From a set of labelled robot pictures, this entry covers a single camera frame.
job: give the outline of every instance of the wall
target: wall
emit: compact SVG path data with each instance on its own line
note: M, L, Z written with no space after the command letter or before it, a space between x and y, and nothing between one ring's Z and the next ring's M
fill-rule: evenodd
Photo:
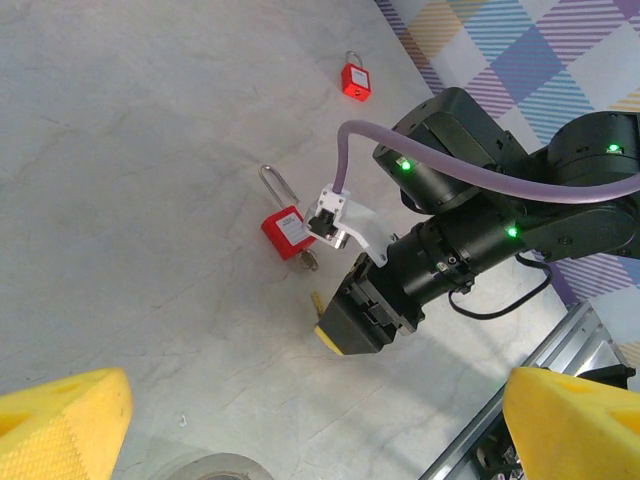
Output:
M640 0L377 4L434 93L465 88L529 151L584 113L640 111ZM640 310L639 261L599 254L554 270L568 305L593 299L625 321Z

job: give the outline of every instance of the concrete floor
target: concrete floor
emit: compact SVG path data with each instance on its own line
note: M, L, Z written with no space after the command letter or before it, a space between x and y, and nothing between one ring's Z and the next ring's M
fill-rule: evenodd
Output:
M315 274L259 230L277 165L304 206L350 118L391 126L431 96L370 0L0 3L0 393L122 366L136 408L115 479L228 452L276 479L414 479L562 317L552 291L476 323L444 300L381 354L313 335L357 255ZM346 50L371 71L339 90ZM348 188L399 234L418 221L355 139ZM507 262L470 307L540 277Z

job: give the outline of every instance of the tape roll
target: tape roll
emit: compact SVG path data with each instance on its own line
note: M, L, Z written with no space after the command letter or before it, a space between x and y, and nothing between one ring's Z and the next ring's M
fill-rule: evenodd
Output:
M250 458L218 453L185 465L167 480L273 480L273 477Z

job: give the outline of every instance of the yellow foam block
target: yellow foam block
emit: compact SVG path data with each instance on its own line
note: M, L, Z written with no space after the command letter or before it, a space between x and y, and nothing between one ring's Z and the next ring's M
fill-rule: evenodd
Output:
M640 478L640 394L517 368L503 408L529 480Z
M0 480L111 478L132 410L116 368L0 397Z

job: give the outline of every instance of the red padlock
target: red padlock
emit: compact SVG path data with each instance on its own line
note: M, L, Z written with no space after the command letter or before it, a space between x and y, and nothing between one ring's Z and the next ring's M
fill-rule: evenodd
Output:
M279 212L268 216L266 220L262 222L261 228L267 238L271 240L273 246L276 247L276 250L278 250L282 259L289 260L298 254L306 252L307 248L315 241L315 238L305 231L303 226L304 219L300 212L298 212L296 206L290 205L287 207L282 202L280 196L265 178L265 171L273 173L280 182L280 185L282 185L282 188L284 188L291 196L296 205L300 203L300 200L275 168L271 165L263 165L260 167L260 178L282 209ZM314 261L315 257L310 254L304 255L302 258L302 263L311 270L315 270L317 268L317 264L315 266L313 265Z
M356 52L349 50L345 56L347 64L342 69L342 92L364 102L371 95L369 72L362 68L362 59ZM350 56L358 61L358 65L349 62Z

